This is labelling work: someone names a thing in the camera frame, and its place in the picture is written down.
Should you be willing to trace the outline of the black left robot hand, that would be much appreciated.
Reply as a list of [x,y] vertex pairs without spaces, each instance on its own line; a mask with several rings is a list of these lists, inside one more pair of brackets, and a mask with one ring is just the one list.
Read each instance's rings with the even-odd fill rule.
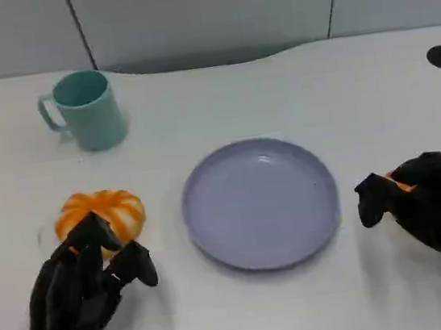
[[134,280],[159,280],[149,251],[123,244],[109,223],[89,212],[44,262],[31,292],[29,330],[103,330]]

